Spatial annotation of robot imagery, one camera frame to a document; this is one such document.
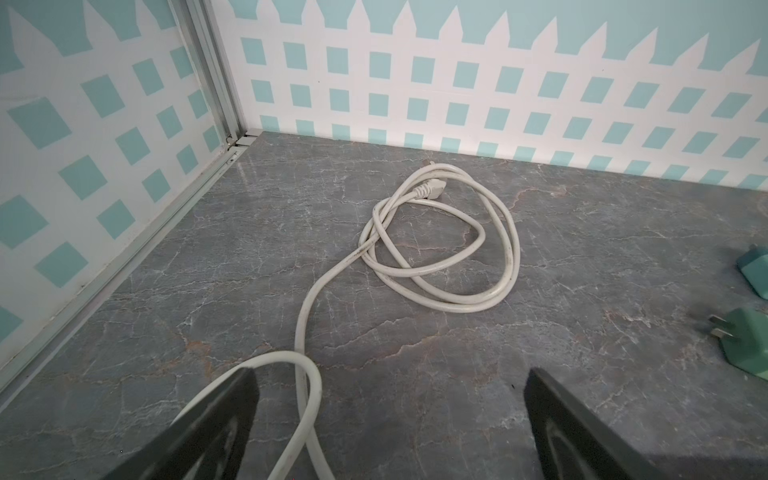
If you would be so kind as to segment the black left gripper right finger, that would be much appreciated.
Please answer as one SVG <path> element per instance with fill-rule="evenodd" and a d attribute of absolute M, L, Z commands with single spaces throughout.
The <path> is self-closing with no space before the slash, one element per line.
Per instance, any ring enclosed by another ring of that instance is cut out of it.
<path fill-rule="evenodd" d="M 662 479 L 663 473 L 542 368 L 524 401 L 546 479 Z"/>

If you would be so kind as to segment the teal plug adapter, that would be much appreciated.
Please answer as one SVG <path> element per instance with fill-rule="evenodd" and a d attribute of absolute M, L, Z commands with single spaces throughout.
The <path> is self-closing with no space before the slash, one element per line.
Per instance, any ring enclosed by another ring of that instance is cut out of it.
<path fill-rule="evenodd" d="M 751 245 L 748 251 L 736 261 L 738 270 L 752 287 L 754 292 L 764 300 L 768 299 L 768 260 L 767 247 Z"/>

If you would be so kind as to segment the green plug adapter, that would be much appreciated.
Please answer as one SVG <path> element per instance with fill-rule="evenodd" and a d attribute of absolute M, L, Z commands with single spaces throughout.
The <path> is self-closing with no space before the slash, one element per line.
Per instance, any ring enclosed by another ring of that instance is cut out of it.
<path fill-rule="evenodd" d="M 710 334 L 719 339 L 727 362 L 753 376 L 767 379 L 767 315 L 737 308 L 724 317 L 711 315 Z"/>

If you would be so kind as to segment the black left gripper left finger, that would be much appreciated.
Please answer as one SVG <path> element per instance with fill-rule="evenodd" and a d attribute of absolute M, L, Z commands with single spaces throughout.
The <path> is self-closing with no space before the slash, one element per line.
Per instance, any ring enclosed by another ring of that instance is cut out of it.
<path fill-rule="evenodd" d="M 240 369 L 107 479 L 234 479 L 259 401 L 255 374 Z"/>

